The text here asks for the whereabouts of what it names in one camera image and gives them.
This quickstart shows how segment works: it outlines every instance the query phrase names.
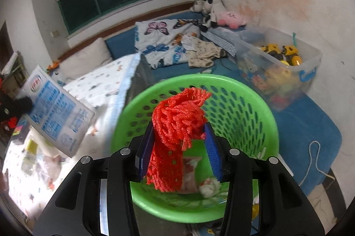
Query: patterned tablecloth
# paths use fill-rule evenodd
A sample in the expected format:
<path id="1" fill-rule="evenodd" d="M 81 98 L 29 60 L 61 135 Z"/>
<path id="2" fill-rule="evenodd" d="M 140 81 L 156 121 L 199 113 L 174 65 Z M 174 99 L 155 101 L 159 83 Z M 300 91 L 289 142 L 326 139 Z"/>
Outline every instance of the patterned tablecloth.
<path id="1" fill-rule="evenodd" d="M 28 168 L 28 162 L 26 164 L 24 160 L 26 147 L 31 139 L 37 137 L 35 131 L 30 130 L 24 144 L 16 141 L 9 144 L 2 172 L 8 185 L 9 197 L 28 218 L 27 222 L 32 222 L 29 227 L 33 226 L 55 190 L 82 156 L 90 155 L 98 159 L 111 155 L 111 137 L 126 98 L 130 96 L 128 91 L 137 77 L 140 62 L 139 53 L 124 56 L 64 86 L 76 99 L 91 106 L 95 117 L 73 158 L 60 155 L 50 160 L 54 167 L 60 168 L 59 176 L 54 181 L 44 182 L 41 179 L 36 172 L 37 160 L 32 172 L 28 169 L 27 173 L 24 172 L 24 166 Z"/>

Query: green plastic basket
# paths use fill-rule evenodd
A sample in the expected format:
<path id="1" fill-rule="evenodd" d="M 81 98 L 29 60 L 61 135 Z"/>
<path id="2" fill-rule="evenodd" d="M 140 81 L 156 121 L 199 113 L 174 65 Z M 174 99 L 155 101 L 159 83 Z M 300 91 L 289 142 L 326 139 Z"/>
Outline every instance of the green plastic basket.
<path id="1" fill-rule="evenodd" d="M 160 82 L 136 96 L 123 110 L 112 140 L 112 152 L 127 147 L 131 139 L 142 135 L 159 101 L 184 88 L 199 87 L 212 92 L 203 105 L 208 121 L 218 136 L 251 157 L 277 156 L 279 138 L 275 119 L 264 100 L 252 89 L 231 78 L 217 75 L 184 75 Z M 194 140 L 184 155 L 202 156 L 195 171 L 197 183 L 213 176 L 204 142 Z M 253 194 L 258 194 L 257 181 Z M 153 185 L 131 182 L 132 199 L 143 210 L 166 220 L 182 223 L 213 221 L 224 215 L 228 183 L 220 192 L 204 199 L 200 194 L 162 193 Z"/>

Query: pink plush toy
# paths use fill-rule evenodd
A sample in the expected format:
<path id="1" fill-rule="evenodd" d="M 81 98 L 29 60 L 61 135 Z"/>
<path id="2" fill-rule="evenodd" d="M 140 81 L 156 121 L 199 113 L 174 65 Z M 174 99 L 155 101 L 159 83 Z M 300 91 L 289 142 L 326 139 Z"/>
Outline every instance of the pink plush toy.
<path id="1" fill-rule="evenodd" d="M 246 20 L 237 12 L 222 12 L 219 14 L 217 22 L 219 26 L 229 26 L 231 29 L 238 29 L 246 25 Z"/>

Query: brand logo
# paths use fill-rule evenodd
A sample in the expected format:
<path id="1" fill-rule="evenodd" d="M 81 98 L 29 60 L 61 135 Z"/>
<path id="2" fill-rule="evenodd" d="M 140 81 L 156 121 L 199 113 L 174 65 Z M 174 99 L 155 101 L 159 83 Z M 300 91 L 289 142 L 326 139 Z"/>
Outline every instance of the brand logo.
<path id="1" fill-rule="evenodd" d="M 33 83 L 31 85 L 31 91 L 36 92 L 39 88 L 40 83 L 41 83 L 41 77 L 40 77 L 40 75 L 36 75 L 33 78 Z"/>

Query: storage bin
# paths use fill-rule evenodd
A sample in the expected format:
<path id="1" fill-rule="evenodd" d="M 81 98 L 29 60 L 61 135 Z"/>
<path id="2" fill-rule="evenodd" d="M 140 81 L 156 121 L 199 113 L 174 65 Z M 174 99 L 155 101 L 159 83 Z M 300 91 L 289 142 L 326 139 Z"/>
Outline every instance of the storage bin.
<path id="1" fill-rule="evenodd" d="M 241 76 L 276 111 L 283 110 L 308 90 L 321 63 L 322 52 L 299 39 L 296 39 L 296 45 L 303 63 L 298 66 L 285 65 L 260 50 L 261 46 L 270 43 L 278 44 L 281 50 L 284 45 L 293 45 L 291 35 L 272 28 L 235 33 L 209 31 L 234 44 Z"/>

